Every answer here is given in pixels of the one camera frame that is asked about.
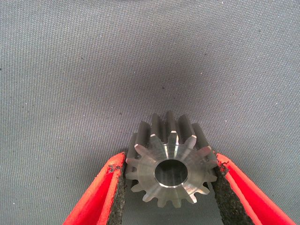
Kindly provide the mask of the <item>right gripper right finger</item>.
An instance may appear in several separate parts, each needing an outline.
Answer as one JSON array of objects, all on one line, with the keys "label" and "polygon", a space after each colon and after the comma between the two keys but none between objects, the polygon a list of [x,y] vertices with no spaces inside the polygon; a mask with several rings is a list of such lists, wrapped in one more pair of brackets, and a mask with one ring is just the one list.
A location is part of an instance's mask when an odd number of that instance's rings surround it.
[{"label": "right gripper right finger", "polygon": [[212,187],[223,224],[295,224],[231,159],[220,153],[216,157]]}]

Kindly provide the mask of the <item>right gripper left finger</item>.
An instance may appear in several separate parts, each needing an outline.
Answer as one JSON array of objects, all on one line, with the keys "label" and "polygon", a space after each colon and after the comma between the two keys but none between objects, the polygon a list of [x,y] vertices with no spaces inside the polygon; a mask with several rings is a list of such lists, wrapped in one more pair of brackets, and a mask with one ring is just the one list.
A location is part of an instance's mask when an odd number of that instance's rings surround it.
[{"label": "right gripper left finger", "polygon": [[125,159],[125,152],[120,152],[107,160],[63,224],[109,224],[109,218],[116,213],[113,205],[121,200],[117,193],[124,187],[121,181]]}]

